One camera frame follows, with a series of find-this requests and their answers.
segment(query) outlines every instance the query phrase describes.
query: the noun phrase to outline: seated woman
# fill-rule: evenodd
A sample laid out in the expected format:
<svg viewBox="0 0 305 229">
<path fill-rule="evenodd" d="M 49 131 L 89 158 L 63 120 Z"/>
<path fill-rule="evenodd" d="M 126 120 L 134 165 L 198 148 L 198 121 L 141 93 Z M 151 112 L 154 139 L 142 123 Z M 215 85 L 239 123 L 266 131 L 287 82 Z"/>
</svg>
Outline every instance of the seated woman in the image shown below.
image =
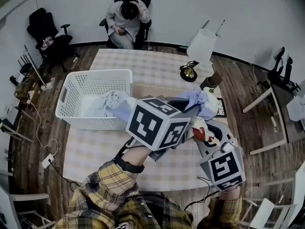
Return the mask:
<svg viewBox="0 0 305 229">
<path fill-rule="evenodd" d="M 110 40 L 120 49 L 133 49 L 140 21 L 148 23 L 150 16 L 141 0 L 118 1 L 106 13 Z"/>
</svg>

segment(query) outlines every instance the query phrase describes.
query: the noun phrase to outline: white lamp shade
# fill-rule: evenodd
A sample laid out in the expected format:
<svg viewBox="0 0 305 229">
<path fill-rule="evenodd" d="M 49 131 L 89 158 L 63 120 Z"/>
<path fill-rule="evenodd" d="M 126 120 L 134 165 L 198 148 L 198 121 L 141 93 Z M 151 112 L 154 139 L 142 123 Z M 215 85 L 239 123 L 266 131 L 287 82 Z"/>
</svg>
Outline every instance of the white lamp shade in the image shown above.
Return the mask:
<svg viewBox="0 0 305 229">
<path fill-rule="evenodd" d="M 206 29 L 200 29 L 186 52 L 192 60 L 209 64 L 216 39 L 217 37 L 214 33 Z"/>
</svg>

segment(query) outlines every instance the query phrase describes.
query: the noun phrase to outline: lamp base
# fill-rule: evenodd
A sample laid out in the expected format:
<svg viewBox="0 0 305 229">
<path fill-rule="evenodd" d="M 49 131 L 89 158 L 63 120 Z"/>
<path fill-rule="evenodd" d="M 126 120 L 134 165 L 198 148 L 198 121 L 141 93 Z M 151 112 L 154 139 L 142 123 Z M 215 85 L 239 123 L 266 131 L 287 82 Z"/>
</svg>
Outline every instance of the lamp base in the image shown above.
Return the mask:
<svg viewBox="0 0 305 229">
<path fill-rule="evenodd" d="M 189 75 L 189 74 L 187 74 L 189 70 L 192 71 L 192 72 L 190 73 L 190 75 L 191 75 L 191 76 L 193 75 L 193 77 L 187 76 L 187 75 Z M 187 81 L 187 82 L 194 82 L 194 81 L 196 81 L 196 79 L 197 79 L 197 73 L 196 73 L 196 71 L 195 71 L 194 69 L 192 69 L 192 68 L 181 70 L 181 71 L 180 71 L 180 76 L 181 76 L 182 79 L 184 79 L 184 80 Z"/>
</svg>

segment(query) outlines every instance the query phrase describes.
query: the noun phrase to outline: plastic basket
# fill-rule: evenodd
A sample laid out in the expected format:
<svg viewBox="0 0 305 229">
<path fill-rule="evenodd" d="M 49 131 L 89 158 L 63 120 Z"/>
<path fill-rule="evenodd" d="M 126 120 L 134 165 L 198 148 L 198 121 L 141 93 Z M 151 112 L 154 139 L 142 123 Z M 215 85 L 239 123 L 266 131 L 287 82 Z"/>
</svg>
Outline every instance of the plastic basket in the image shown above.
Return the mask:
<svg viewBox="0 0 305 229">
<path fill-rule="evenodd" d="M 111 90 L 132 96 L 131 70 L 97 70 L 72 72 L 62 86 L 56 117 L 72 127 L 84 130 L 125 130 L 127 123 L 117 117 L 85 117 L 90 104 Z"/>
</svg>

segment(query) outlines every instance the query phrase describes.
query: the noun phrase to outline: sleeve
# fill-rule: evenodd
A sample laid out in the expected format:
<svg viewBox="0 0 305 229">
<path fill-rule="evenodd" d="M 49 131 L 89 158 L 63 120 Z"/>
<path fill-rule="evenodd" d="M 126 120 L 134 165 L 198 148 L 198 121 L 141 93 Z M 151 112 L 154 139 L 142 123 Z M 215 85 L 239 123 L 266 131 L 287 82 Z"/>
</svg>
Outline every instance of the sleeve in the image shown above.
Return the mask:
<svg viewBox="0 0 305 229">
<path fill-rule="evenodd" d="M 114 228 L 113 212 L 124 204 L 126 197 L 137 192 L 135 180 L 122 172 L 113 161 L 109 161 L 98 172 L 89 175 L 82 186 L 75 190 L 68 214 L 54 228 Z"/>
<path fill-rule="evenodd" d="M 143 15 L 142 16 L 139 15 L 139 19 L 142 23 L 147 24 L 151 20 L 149 11 L 145 3 L 143 3 L 141 0 L 137 0 L 137 1 L 139 3 L 139 9 L 143 11 Z"/>
<path fill-rule="evenodd" d="M 111 26 L 115 25 L 115 22 L 114 22 L 114 18 L 115 17 L 115 3 L 112 4 L 108 10 L 107 10 L 107 13 L 105 15 L 105 18 L 106 18 L 106 21 L 107 21 L 107 24 L 108 24 L 108 27 L 110 28 Z"/>
<path fill-rule="evenodd" d="M 210 213 L 203 218 L 197 229 L 203 228 L 239 228 L 240 215 L 242 212 L 242 198 L 236 200 L 211 199 Z"/>
</svg>

